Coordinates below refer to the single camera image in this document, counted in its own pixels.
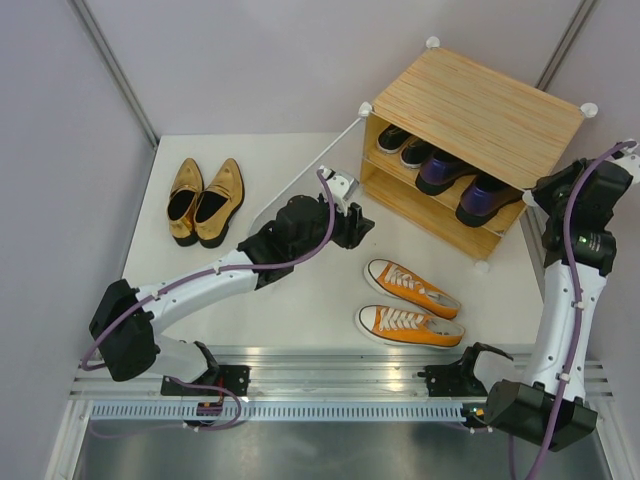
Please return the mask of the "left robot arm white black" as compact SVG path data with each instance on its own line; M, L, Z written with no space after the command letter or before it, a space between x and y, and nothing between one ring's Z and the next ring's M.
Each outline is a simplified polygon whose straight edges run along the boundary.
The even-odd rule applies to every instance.
M328 242L354 249L374 226L357 203L342 211L323 196L297 195L209 265L151 286L133 288L125 279L112 283L89 325L103 368L115 382L156 373L197 395L211 393L220 367L208 347L168 338L165 330L214 303L279 281Z

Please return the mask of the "purple loafer shoe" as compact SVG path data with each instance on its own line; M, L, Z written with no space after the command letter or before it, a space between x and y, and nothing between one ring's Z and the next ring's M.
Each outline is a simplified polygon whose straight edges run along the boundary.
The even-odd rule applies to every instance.
M443 150L435 150L420 167L415 185L422 193L437 196L453 186L459 178L478 172L478 168L460 158Z
M492 220L506 205L521 200L523 192L485 173L464 190L455 211L464 225L478 228Z

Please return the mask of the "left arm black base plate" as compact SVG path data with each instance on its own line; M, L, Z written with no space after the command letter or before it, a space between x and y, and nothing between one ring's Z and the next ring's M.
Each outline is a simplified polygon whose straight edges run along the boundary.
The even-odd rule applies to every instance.
M218 390L205 389L205 386L215 386L241 397L247 394L250 373L247 365L221 365L217 374L206 372L189 386L164 377L160 393L162 396L225 396L225 393Z

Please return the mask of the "black canvas sneaker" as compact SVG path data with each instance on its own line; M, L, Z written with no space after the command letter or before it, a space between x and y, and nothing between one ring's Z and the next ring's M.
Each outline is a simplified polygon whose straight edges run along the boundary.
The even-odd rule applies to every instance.
M390 124L377 137L376 146L385 154L395 154L401 150L405 143L412 137L410 132Z
M402 150L401 164L408 169L418 169L432 155L435 147L424 140L413 139Z

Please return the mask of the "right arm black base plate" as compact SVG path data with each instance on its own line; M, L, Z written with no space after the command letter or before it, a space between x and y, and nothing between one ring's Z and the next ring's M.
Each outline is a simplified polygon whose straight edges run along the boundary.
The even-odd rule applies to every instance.
M429 365L417 372L426 384L428 395L434 398L469 396L469 389L457 364Z

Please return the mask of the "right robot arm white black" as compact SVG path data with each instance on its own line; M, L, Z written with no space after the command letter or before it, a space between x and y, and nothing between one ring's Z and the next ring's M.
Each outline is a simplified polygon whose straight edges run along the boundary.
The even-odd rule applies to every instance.
M639 157L617 151L578 160L526 191L548 216L543 234L544 306L523 373L486 344L467 348L456 371L459 388L486 393L483 420L512 436L558 452L589 435L597 414L586 403L584 363L596 305L617 253L606 226L639 182Z

